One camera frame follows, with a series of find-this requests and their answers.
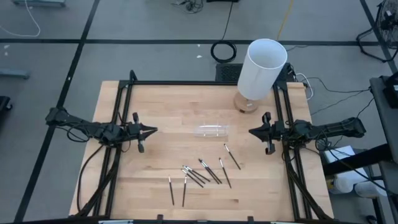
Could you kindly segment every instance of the gray floor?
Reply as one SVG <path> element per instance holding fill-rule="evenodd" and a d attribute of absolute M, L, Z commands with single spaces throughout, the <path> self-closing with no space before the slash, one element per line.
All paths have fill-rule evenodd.
<path fill-rule="evenodd" d="M 229 3 L 205 4 L 201 13 L 191 15 L 171 6 L 170 2 L 172 0 L 101 0 L 88 38 L 218 39 L 223 35 Z M 378 1 L 367 2 L 375 13 Z M 32 13 L 42 28 L 40 38 L 80 38 L 92 3 L 92 0 L 68 0 L 65 9 L 33 7 Z M 275 39 L 288 5 L 289 0 L 242 0 L 233 7 L 226 39 Z M 9 1 L 0 2 L 0 26 L 22 34 L 35 33 L 25 8 L 15 7 Z M 368 27 L 357 0 L 302 0 L 295 2 L 281 39 L 354 40 Z M 0 30 L 0 38 L 15 37 Z M 367 40 L 376 38 L 370 35 Z M 243 62 L 248 46 L 237 47 L 234 62 Z M 380 47 L 367 49 L 382 56 Z M 75 50 L 73 44 L 0 45 L 0 67 L 32 72 L 29 80 L 0 78 L 0 95 L 9 95 L 14 102 L 0 134 L 0 169 L 3 170 L 0 173 L 3 180 L 0 182 L 0 222 L 11 222 L 14 218 L 47 130 L 44 117 L 58 100 Z M 230 49 L 218 48 L 220 57 L 229 54 Z M 371 77 L 391 75 L 388 64 L 361 54 L 358 47 L 297 48 L 289 52 L 289 62 L 296 72 L 320 77 L 336 90 L 367 88 Z M 214 80 L 215 65 L 210 45 L 86 44 L 65 107 L 70 113 L 90 120 L 103 80 L 125 79 L 130 69 L 134 69 L 140 80 Z M 315 91 L 308 102 L 311 112 L 346 97 L 325 91 L 316 80 L 311 84 Z M 360 94 L 314 115 L 313 123 L 356 116 L 370 99 L 370 93 Z M 374 104 L 361 114 L 361 119 L 368 130 L 365 138 L 343 138 L 341 145 L 369 148 L 386 141 Z M 65 133 L 56 131 L 25 220 L 68 215 L 84 148 L 84 144 L 70 142 Z M 331 195 L 331 200 L 335 217 L 343 221 L 364 223 L 364 216 L 374 213 L 370 200 L 353 194 Z"/>

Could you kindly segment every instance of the lamp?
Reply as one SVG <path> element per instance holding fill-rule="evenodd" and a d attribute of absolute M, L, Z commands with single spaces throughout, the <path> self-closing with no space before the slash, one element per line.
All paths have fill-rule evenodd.
<path fill-rule="evenodd" d="M 277 41 L 259 39 L 252 42 L 239 76 L 235 107 L 242 113 L 255 111 L 258 100 L 267 96 L 286 61 L 286 49 Z"/>

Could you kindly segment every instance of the wooden tabletop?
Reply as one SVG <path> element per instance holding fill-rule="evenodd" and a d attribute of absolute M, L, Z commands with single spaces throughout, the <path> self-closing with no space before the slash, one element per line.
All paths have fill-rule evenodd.
<path fill-rule="evenodd" d="M 93 121 L 111 120 L 118 82 L 103 82 Z M 311 121 L 302 83 L 288 83 L 294 119 Z M 133 141 L 122 153 L 111 218 L 166 220 L 247 220 L 293 221 L 287 174 L 281 159 L 282 146 L 275 141 L 276 152 L 266 155 L 266 143 L 248 133 L 259 127 L 261 116 L 270 111 L 277 119 L 274 94 L 261 100 L 251 114 L 242 114 L 233 104 L 236 86 L 135 85 L 129 114 L 138 112 L 140 121 L 159 131 L 145 142 L 145 153 Z M 197 126 L 219 121 L 227 123 L 228 136 L 196 137 Z M 226 143 L 241 166 L 239 170 L 223 144 Z M 83 162 L 98 148 L 96 140 L 86 146 Z M 127 150 L 129 143 L 123 144 Z M 313 144 L 307 147 L 314 149 Z M 98 186 L 104 150 L 87 165 L 83 174 L 81 205 Z M 302 149 L 302 163 L 307 189 L 329 216 L 333 216 L 319 155 Z M 222 158 L 232 189 L 226 183 L 218 158 Z M 204 188 L 188 178 L 185 206 L 182 207 L 184 173 L 188 165 L 210 179 L 198 162 L 202 158 L 223 181 L 212 180 Z M 169 180 L 171 176 L 175 206 L 172 205 Z M 304 217 L 302 198 L 298 192 L 300 214 Z M 104 205 L 108 191 L 103 195 Z M 75 214 L 76 194 L 70 209 Z"/>

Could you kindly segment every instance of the lamp base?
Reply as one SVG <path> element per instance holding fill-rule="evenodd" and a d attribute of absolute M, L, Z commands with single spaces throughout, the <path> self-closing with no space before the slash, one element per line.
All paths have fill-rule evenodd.
<path fill-rule="evenodd" d="M 241 113 L 252 113 L 259 107 L 259 102 L 246 99 L 240 92 L 237 92 L 234 97 L 234 105 Z"/>

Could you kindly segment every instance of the white cable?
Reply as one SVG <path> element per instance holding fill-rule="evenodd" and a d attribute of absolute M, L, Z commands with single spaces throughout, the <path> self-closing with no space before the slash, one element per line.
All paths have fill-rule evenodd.
<path fill-rule="evenodd" d="M 33 18 L 32 13 L 30 13 L 29 7 L 27 6 L 27 0 L 25 0 L 25 6 L 26 6 L 26 9 L 27 9 L 27 12 L 28 12 L 29 15 L 30 15 L 30 18 L 32 18 L 32 21 L 35 23 L 35 25 L 36 25 L 36 27 L 37 27 L 37 30 L 38 30 L 38 31 L 37 31 L 37 34 L 36 34 L 36 35 L 16 34 L 16 33 L 13 33 L 13 32 L 11 32 L 11 31 L 6 30 L 6 29 L 3 28 L 2 26 L 0 26 L 0 29 L 2 29 L 4 32 L 6 32 L 6 33 L 8 33 L 8 34 L 11 34 L 11 35 L 14 35 L 14 36 L 17 36 L 17 37 L 38 37 L 38 36 L 40 35 L 40 32 L 41 32 L 40 26 L 39 26 L 38 23 L 36 22 L 35 18 Z"/>
<path fill-rule="evenodd" d="M 306 78 L 306 76 L 305 76 L 304 74 L 302 74 L 302 73 L 297 73 L 296 75 L 301 75 L 301 76 L 304 77 L 305 81 L 306 81 L 307 84 L 308 84 L 308 87 L 310 87 L 310 90 L 311 90 L 311 96 L 310 96 L 309 98 L 307 98 L 307 100 L 311 100 L 311 98 L 313 97 L 313 90 L 312 90 L 312 87 L 311 87 L 311 84 L 310 84 L 309 80 L 308 80 L 308 79 Z"/>

